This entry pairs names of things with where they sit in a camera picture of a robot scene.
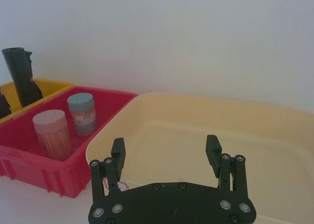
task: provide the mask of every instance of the plastic container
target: plastic container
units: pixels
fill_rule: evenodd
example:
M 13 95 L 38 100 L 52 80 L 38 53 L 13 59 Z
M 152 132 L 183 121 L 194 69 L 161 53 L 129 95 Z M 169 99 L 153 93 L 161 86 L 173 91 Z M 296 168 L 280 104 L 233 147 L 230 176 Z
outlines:
M 79 93 L 71 95 L 67 101 L 77 134 L 80 136 L 93 134 L 97 128 L 93 95 Z
M 3 84 L 0 86 L 1 91 L 5 95 L 12 111 L 12 114 L 0 119 L 0 124 L 10 120 L 11 118 L 16 117 L 19 114 L 22 114 L 23 112 L 29 109 L 34 108 L 35 106 L 45 102 L 46 100 L 52 97 L 55 97 L 56 95 L 73 87 L 72 83 L 52 81 L 52 80 L 39 79 L 39 78 L 35 78 L 35 82 L 40 88 L 41 92 L 43 93 L 44 98 L 24 108 L 22 108 L 21 106 L 18 94 L 14 86 L 14 82 L 10 82 L 10 83 Z
M 124 137 L 121 181 L 130 188 L 186 181 L 217 186 L 205 153 L 218 136 L 223 153 L 246 158 L 256 223 L 313 223 L 314 114 L 275 106 L 189 95 L 136 97 L 90 142 L 86 158 L 110 157 Z
M 40 144 L 49 158 L 64 161 L 72 154 L 67 119 L 62 110 L 47 110 L 33 117 Z
M 75 133 L 67 98 L 87 92 L 93 95 L 97 128 L 89 137 Z M 0 175 L 42 187 L 61 196 L 76 197 L 90 180 L 85 151 L 90 140 L 136 95 L 89 87 L 73 87 L 0 125 Z M 50 159 L 33 126 L 33 117 L 46 110 L 65 112 L 73 153 L 65 161 Z

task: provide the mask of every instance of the white table surface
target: white table surface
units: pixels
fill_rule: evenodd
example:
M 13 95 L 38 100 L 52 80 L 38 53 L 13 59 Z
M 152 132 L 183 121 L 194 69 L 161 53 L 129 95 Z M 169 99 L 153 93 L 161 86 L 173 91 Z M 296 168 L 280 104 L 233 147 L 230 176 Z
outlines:
M 69 198 L 0 177 L 1 224 L 87 224 L 91 204 L 91 182 L 76 198 Z M 258 216 L 254 224 L 288 223 Z

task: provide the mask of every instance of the red plastic bin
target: red plastic bin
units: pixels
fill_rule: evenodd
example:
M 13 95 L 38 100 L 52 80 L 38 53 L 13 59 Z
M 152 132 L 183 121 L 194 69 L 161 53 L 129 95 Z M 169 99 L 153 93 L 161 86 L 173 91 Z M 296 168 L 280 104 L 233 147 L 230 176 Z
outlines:
M 82 92 L 91 93 L 95 101 L 98 130 L 89 137 L 75 133 L 67 105 L 69 96 Z M 0 175 L 75 198 L 90 180 L 90 169 L 85 159 L 89 142 L 135 96 L 137 95 L 121 91 L 73 87 L 1 124 Z M 68 121 L 74 151 L 64 162 L 47 157 L 32 123 L 32 118 L 37 113 L 51 109 L 65 111 Z

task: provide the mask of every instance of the white wall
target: white wall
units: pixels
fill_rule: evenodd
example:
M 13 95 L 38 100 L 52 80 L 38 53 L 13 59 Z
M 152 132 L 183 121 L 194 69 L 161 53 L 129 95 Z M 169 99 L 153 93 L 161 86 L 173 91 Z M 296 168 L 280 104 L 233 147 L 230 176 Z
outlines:
M 314 112 L 313 12 L 313 0 L 0 0 L 0 48 L 33 51 L 38 77 Z

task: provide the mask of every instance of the blue lid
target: blue lid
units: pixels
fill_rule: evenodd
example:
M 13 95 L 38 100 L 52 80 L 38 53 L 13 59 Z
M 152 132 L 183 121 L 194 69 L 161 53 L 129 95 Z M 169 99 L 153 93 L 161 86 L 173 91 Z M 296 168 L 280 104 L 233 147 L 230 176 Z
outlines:
M 93 95 L 90 93 L 78 93 L 71 95 L 67 101 L 70 111 L 73 112 L 87 111 L 95 106 Z

